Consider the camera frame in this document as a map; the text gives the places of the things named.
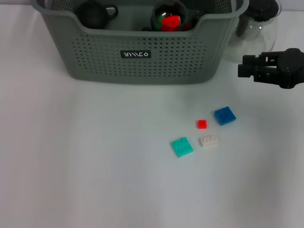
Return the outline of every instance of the mug handle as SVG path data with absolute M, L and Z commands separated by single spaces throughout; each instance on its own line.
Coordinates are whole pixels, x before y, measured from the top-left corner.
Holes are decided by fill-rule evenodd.
M 104 7 L 105 7 L 106 9 L 107 9 L 107 8 L 114 8 L 114 9 L 115 9 L 115 14 L 109 15 L 109 19 L 110 19 L 110 20 L 113 20 L 114 18 L 117 17 L 117 15 L 118 15 L 118 8 L 117 8 L 117 6 L 115 6 L 114 4 L 107 4 L 107 5 L 105 5 Z

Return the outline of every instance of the perforated basket wall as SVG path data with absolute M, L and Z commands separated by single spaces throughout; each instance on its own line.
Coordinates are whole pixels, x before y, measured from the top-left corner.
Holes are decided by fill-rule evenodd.
M 140 6 L 140 0 L 134 1 Z M 210 1 L 214 14 L 201 18 L 192 31 L 171 33 L 85 28 L 73 14 L 83 0 L 32 0 L 32 5 L 42 13 L 74 78 L 129 84 L 189 84 L 204 82 L 214 75 L 238 16 L 248 6 L 248 0 Z M 117 23 L 135 13 L 125 13 L 124 7 L 130 6 L 123 2 L 115 2 L 122 9 L 119 16 L 123 15 L 121 19 L 117 17 Z M 143 6 L 148 11 L 152 8 L 153 4 Z M 147 17 L 147 12 L 143 10 L 138 17 Z M 125 59 L 121 50 L 149 50 L 151 58 Z

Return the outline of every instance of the red object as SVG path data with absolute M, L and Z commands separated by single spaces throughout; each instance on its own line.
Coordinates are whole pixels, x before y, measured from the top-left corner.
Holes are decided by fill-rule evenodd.
M 161 31 L 162 32 L 178 32 L 179 30 L 178 30 L 178 27 L 170 28 L 170 27 L 167 27 L 167 26 L 162 26 Z
M 181 17 L 180 16 L 170 16 L 166 17 L 161 21 L 163 26 L 167 26 L 169 28 L 175 28 L 181 25 Z
M 198 120 L 199 129 L 207 129 L 207 120 Z
M 187 22 L 186 27 L 185 27 L 185 31 L 189 31 L 191 29 L 192 29 L 191 23 Z

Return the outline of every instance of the white lego brick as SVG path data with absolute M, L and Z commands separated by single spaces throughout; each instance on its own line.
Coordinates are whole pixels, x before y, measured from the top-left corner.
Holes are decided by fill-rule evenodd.
M 200 145 L 202 147 L 212 146 L 219 144 L 219 139 L 215 135 L 199 138 Z

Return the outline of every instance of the blue lego brick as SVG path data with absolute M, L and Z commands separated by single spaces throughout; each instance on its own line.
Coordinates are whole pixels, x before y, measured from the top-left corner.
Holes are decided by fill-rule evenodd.
M 183 137 L 171 143 L 176 155 L 180 158 L 188 153 L 193 152 L 193 148 L 190 145 L 187 137 Z
M 215 111 L 214 115 L 220 125 L 231 123 L 237 119 L 229 107 Z

